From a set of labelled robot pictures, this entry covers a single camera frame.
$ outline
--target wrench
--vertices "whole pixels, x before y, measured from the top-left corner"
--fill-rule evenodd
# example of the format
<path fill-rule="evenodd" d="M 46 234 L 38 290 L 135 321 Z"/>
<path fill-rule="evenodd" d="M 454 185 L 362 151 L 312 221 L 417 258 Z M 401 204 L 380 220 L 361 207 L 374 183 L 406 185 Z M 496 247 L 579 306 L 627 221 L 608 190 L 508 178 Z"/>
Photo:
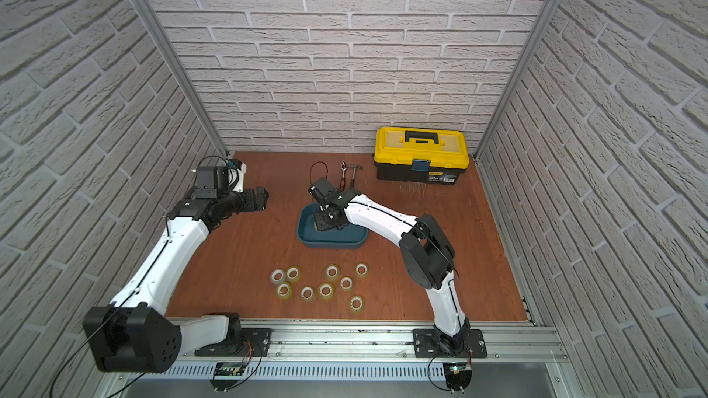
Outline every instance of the wrench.
<path fill-rule="evenodd" d="M 346 183 L 346 178 L 344 177 L 347 172 L 347 162 L 342 160 L 342 179 L 339 181 L 339 191 L 344 192 L 344 185 Z"/>

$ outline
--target toolbox handle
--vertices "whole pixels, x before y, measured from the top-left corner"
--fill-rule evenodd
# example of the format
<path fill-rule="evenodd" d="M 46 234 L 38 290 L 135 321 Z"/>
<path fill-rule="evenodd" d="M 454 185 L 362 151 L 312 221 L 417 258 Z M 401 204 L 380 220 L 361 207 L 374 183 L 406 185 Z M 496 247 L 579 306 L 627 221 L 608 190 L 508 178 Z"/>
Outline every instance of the toolbox handle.
<path fill-rule="evenodd" d="M 405 131 L 406 142 L 411 141 L 412 138 L 427 138 L 432 140 L 436 145 L 438 145 L 438 133 L 427 133 L 421 130 L 407 130 Z"/>

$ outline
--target tape roll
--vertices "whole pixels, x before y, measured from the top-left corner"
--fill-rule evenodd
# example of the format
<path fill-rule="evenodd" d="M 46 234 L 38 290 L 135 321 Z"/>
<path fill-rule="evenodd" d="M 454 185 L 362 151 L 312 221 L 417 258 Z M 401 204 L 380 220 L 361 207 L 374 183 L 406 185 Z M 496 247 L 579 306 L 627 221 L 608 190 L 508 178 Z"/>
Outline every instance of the tape roll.
<path fill-rule="evenodd" d="M 287 281 L 283 281 L 275 287 L 275 294 L 281 300 L 287 300 L 292 295 L 292 286 Z"/>
<path fill-rule="evenodd" d="M 336 264 L 328 264 L 327 269 L 324 270 L 324 274 L 330 280 L 334 280 L 339 277 L 340 273 L 341 271 L 339 270 L 339 266 L 337 266 Z"/>
<path fill-rule="evenodd" d="M 312 286 L 303 287 L 302 290 L 300 290 L 300 297 L 305 301 L 312 301 L 312 299 L 314 298 L 314 289 L 312 288 Z"/>
<path fill-rule="evenodd" d="M 350 290 L 352 286 L 354 286 L 354 282 L 349 277 L 343 277 L 339 281 L 339 287 L 341 287 L 343 290 Z"/>
<path fill-rule="evenodd" d="M 364 299 L 361 296 L 353 296 L 349 299 L 349 310 L 352 312 L 361 312 L 364 308 Z"/>
<path fill-rule="evenodd" d="M 354 269 L 356 274 L 359 277 L 365 276 L 367 273 L 369 273 L 369 267 L 367 266 L 366 263 L 359 263 L 356 265 L 356 268 Z"/>
<path fill-rule="evenodd" d="M 270 273 L 270 282 L 273 284 L 280 284 L 285 281 L 285 271 L 278 268 Z"/>
<path fill-rule="evenodd" d="M 300 279 L 300 268 L 297 266 L 291 266 L 285 271 L 285 276 L 288 278 L 290 283 L 297 283 Z"/>
<path fill-rule="evenodd" d="M 334 286 L 332 286 L 332 283 L 323 283 L 319 285 L 317 292 L 319 293 L 320 298 L 323 300 L 329 300 L 334 296 Z"/>

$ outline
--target metal frame post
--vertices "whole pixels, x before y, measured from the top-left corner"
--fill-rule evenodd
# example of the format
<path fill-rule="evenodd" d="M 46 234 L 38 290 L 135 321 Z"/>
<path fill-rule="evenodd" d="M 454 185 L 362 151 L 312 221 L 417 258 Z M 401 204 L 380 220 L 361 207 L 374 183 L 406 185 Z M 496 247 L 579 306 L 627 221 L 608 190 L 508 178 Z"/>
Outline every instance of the metal frame post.
<path fill-rule="evenodd" d="M 184 69 L 177 52 L 172 46 L 164 27 L 160 23 L 157 13 L 152 8 L 149 0 L 130 0 L 135 7 L 135 12 L 142 19 L 143 24 L 145 24 L 145 29 L 147 29 L 148 34 L 152 37 L 155 42 L 155 46 L 162 54 L 165 60 L 165 64 L 170 68 L 172 75 L 175 77 L 175 81 L 184 92 L 184 95 L 189 102 L 189 105 L 194 110 L 194 114 L 197 116 L 197 120 L 202 124 L 202 128 L 207 133 L 207 137 L 211 140 L 212 145 L 216 148 L 217 153 L 222 157 L 229 156 L 229 150 L 226 148 L 224 141 L 219 135 L 219 131 L 214 126 L 214 122 L 209 117 L 209 113 L 204 107 L 204 103 L 199 98 L 197 89 L 194 88 L 192 80 L 189 78 L 187 71 Z"/>
<path fill-rule="evenodd" d="M 499 104 L 496 106 L 496 109 L 494 110 L 494 113 L 491 116 L 491 120 L 489 121 L 489 124 L 487 125 L 486 129 L 484 130 L 482 139 L 479 141 L 479 146 L 477 147 L 477 151 L 474 154 L 475 159 L 477 157 L 481 157 L 484 153 L 484 150 L 489 145 L 491 136 L 494 134 L 496 126 L 499 124 L 502 114 L 504 114 L 504 110 L 506 109 L 507 105 L 509 105 L 509 101 L 511 100 L 511 96 L 514 93 L 514 90 L 516 89 L 518 84 L 521 83 L 521 78 L 526 72 L 528 66 L 531 64 L 531 60 L 533 59 L 533 56 L 536 52 L 536 48 L 538 48 L 539 44 L 541 43 L 541 40 L 543 40 L 543 36 L 546 33 L 548 26 L 551 24 L 553 15 L 555 15 L 556 11 L 558 10 L 558 6 L 560 6 L 561 2 L 562 0 L 544 1 L 541 11 L 540 13 L 538 13 L 538 17 L 536 17 L 536 22 L 534 22 L 533 24 L 531 33 L 529 34 L 528 39 L 526 39 L 526 44 L 521 50 L 521 54 L 519 55 L 519 58 L 516 61 L 516 65 L 514 65 L 514 69 L 512 70 L 511 75 L 509 76 L 509 81 L 504 87 L 504 92 L 502 92 L 501 97 L 499 98 Z"/>

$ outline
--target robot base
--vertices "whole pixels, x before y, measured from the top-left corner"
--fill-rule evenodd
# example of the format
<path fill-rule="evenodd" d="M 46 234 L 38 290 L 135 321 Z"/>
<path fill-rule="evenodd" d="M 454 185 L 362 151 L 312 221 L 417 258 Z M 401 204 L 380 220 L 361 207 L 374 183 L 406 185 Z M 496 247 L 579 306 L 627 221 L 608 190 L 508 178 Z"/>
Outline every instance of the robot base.
<path fill-rule="evenodd" d="M 465 344 L 455 355 L 449 355 L 440 348 L 440 341 L 450 338 L 443 332 L 433 329 L 413 329 L 413 343 L 416 346 L 416 358 L 467 358 L 467 347 L 472 351 L 472 358 L 486 358 L 484 336 L 479 329 L 470 329 L 464 338 Z"/>
<path fill-rule="evenodd" d="M 239 314 L 236 313 L 214 313 L 212 315 L 225 315 L 229 318 L 226 338 L 218 343 L 195 350 L 195 356 L 244 356 L 249 352 L 249 345 L 246 341 L 251 341 L 254 356 L 265 358 L 268 355 L 272 329 L 268 327 L 241 328 L 241 320 Z"/>

